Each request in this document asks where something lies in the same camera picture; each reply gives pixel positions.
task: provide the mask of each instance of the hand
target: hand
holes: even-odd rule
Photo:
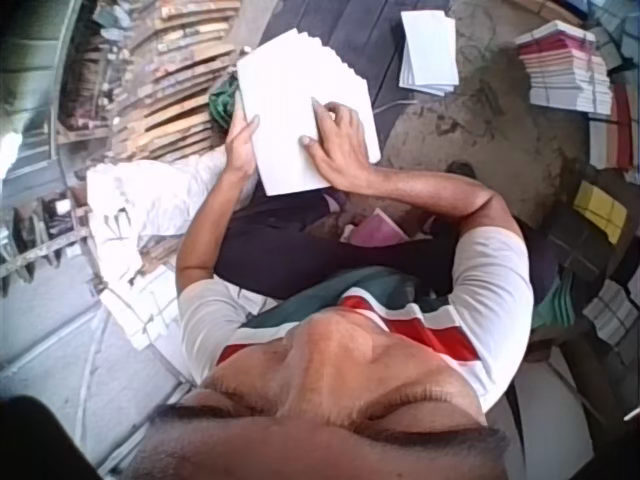
[[[251,145],[251,137],[260,125],[256,115],[250,123],[244,114],[240,92],[236,93],[235,110],[225,142],[227,166],[225,171],[247,178],[256,170],[256,157]]]
[[[313,109],[320,141],[300,138],[320,174],[335,188],[365,193],[374,173],[369,163],[362,122],[355,110],[336,102],[322,106],[315,99]]]

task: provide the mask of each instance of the pink notebook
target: pink notebook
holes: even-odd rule
[[[351,231],[347,242],[359,247],[386,247],[408,240],[409,237],[400,227],[376,208],[372,215]]]

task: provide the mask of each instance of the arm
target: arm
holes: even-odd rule
[[[314,109],[320,142],[309,137],[301,142],[320,173],[336,188],[391,198],[447,216],[459,222],[462,233],[495,226],[522,236],[502,197],[481,183],[447,173],[375,167],[368,161],[356,112],[336,103],[325,108],[314,102]]]
[[[233,208],[256,168],[251,136],[258,124],[257,117],[247,124],[242,108],[236,108],[225,144],[227,165],[196,213],[178,252],[178,295],[189,285],[211,278]]]
[[[315,103],[314,109],[320,141],[304,137],[301,143],[333,186],[446,215],[466,233],[456,246],[454,288],[448,301],[484,366],[472,380],[486,411],[515,375],[526,349],[533,308],[527,248],[504,200],[457,175],[374,167],[368,162],[362,124],[355,112],[333,103],[326,108]]]

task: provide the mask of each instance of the green stripe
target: green stripe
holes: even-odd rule
[[[305,290],[274,309],[251,318],[243,328],[273,328],[301,322],[320,310],[336,306],[344,293],[354,287],[365,290],[389,310],[399,310],[408,303],[416,302],[423,312],[433,312],[448,303],[447,299],[417,295],[421,289],[414,277],[386,267],[367,267],[344,272]]]

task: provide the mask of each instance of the dark pants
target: dark pants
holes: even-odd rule
[[[265,197],[236,212],[223,240],[216,274],[262,295],[284,300],[345,269],[380,265],[420,279],[436,295],[451,292],[458,235],[440,228],[431,240],[364,248],[304,232],[329,214],[320,191]],[[557,262],[546,240],[519,222],[530,257],[536,304],[553,285]]]

